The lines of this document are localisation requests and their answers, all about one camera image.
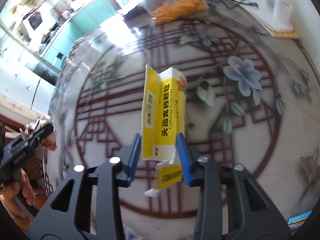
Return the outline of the colourful wrapper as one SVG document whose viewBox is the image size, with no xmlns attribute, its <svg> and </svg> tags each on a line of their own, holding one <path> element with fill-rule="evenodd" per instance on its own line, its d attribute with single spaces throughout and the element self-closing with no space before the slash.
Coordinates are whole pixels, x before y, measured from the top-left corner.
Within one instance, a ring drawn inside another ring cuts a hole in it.
<svg viewBox="0 0 320 240">
<path fill-rule="evenodd" d="M 33 122 L 25 124 L 20 129 L 22 139 L 28 143 L 31 149 L 46 148 L 54 151 L 56 145 L 56 129 L 53 126 L 53 119 L 49 115 L 39 115 Z"/>
</svg>

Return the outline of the yellow medicine box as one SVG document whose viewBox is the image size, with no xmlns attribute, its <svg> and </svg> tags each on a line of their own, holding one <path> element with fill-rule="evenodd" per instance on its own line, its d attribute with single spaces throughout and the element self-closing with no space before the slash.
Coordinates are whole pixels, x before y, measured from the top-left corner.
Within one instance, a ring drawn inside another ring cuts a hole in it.
<svg viewBox="0 0 320 240">
<path fill-rule="evenodd" d="M 182 168 L 176 138 L 185 133 L 187 79 L 170 67 L 157 73 L 146 65 L 142 104 L 141 158 L 154 160 L 153 186 L 144 194 L 157 197 L 159 193 L 182 179 Z"/>
</svg>

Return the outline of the teal kitchen cabinets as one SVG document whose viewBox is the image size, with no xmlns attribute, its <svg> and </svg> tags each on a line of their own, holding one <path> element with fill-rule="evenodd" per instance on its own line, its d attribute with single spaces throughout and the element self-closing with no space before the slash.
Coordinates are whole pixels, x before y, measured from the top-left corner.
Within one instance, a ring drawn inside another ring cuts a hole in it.
<svg viewBox="0 0 320 240">
<path fill-rule="evenodd" d="M 43 52 L 43 59 L 57 69 L 62 69 L 62 61 L 67 57 L 73 43 L 116 14 L 110 0 L 94 0 L 73 13 L 58 29 Z"/>
</svg>

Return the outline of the blue booklet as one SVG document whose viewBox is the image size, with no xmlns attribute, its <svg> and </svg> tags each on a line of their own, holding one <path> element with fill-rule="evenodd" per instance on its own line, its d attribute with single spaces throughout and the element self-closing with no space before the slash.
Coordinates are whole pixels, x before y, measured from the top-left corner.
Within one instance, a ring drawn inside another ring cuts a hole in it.
<svg viewBox="0 0 320 240">
<path fill-rule="evenodd" d="M 287 225 L 291 230 L 291 234 L 294 234 L 304 224 L 304 222 L 308 219 L 311 213 L 312 210 L 301 215 L 289 218 L 289 220 L 287 221 Z"/>
</svg>

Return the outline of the white two-door refrigerator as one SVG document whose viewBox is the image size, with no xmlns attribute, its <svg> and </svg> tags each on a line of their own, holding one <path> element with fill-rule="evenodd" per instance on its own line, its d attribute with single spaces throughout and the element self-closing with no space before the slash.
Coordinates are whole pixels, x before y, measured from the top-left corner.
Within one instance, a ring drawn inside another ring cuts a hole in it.
<svg viewBox="0 0 320 240">
<path fill-rule="evenodd" d="M 15 41 L 1 41 L 1 93 L 47 114 L 58 75 Z"/>
</svg>

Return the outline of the range hood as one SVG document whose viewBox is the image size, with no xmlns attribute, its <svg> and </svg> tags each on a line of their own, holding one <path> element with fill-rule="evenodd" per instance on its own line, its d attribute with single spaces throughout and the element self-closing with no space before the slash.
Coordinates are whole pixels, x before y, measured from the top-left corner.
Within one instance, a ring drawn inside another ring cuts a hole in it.
<svg viewBox="0 0 320 240">
<path fill-rule="evenodd" d="M 35 35 L 35 30 L 42 24 L 42 17 L 38 10 L 31 12 L 23 17 L 20 23 L 20 33 L 24 37 L 32 39 Z"/>
</svg>

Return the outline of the white desk lamp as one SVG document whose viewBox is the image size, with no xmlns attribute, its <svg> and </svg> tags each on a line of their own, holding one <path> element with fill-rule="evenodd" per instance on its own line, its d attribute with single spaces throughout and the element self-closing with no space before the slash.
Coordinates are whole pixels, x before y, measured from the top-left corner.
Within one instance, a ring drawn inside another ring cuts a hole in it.
<svg viewBox="0 0 320 240">
<path fill-rule="evenodd" d="M 249 14 L 251 14 L 262 25 L 272 31 L 291 32 L 293 25 L 290 23 L 292 6 L 285 0 L 274 0 L 273 6 L 270 6 L 268 0 L 254 0 L 258 6 L 243 5 Z"/>
</svg>

